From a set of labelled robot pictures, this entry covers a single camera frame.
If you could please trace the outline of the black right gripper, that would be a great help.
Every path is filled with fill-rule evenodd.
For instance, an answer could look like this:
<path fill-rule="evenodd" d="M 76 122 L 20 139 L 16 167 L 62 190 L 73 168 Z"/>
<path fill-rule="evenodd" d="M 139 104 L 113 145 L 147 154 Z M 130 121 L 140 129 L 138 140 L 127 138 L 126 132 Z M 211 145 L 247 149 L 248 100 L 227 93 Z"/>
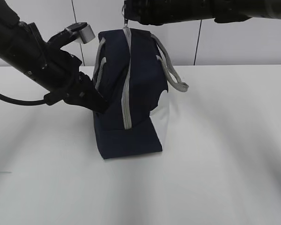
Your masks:
<path fill-rule="evenodd" d="M 125 0 L 124 18 L 161 26 L 214 18 L 212 0 Z"/>

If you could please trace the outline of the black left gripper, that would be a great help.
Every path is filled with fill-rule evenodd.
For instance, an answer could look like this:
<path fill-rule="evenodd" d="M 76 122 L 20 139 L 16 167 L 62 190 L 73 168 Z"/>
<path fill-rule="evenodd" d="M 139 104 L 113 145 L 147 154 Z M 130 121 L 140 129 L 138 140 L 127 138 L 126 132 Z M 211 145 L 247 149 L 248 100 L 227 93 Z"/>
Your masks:
<path fill-rule="evenodd" d="M 61 48 L 75 37 L 67 30 L 45 42 L 34 23 L 18 23 L 18 70 L 49 91 L 42 100 L 18 102 L 19 105 L 53 105 L 61 100 L 105 115 L 107 101 L 95 88 L 90 77 L 79 71 L 82 64 L 76 56 Z"/>

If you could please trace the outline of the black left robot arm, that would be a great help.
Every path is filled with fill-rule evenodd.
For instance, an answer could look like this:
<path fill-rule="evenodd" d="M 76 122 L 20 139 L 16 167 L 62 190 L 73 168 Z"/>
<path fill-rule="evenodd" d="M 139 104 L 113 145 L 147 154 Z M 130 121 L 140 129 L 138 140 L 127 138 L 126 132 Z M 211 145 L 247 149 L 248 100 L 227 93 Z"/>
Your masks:
<path fill-rule="evenodd" d="M 0 94 L 0 100 L 21 106 L 54 105 L 64 101 L 104 113 L 108 103 L 95 89 L 90 77 L 79 71 L 82 61 L 62 47 L 95 38 L 86 22 L 71 24 L 44 41 L 36 24 L 23 22 L 0 0 L 0 58 L 49 91 L 42 100 L 23 101 Z"/>

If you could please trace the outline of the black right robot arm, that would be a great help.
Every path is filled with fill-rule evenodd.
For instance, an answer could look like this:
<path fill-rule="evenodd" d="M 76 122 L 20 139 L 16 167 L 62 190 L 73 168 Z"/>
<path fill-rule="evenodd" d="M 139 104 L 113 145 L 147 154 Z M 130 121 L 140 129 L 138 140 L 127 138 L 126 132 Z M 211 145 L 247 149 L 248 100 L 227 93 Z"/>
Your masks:
<path fill-rule="evenodd" d="M 216 23 L 281 20 L 281 0 L 125 0 L 122 10 L 126 20 L 155 26 L 206 19 Z"/>

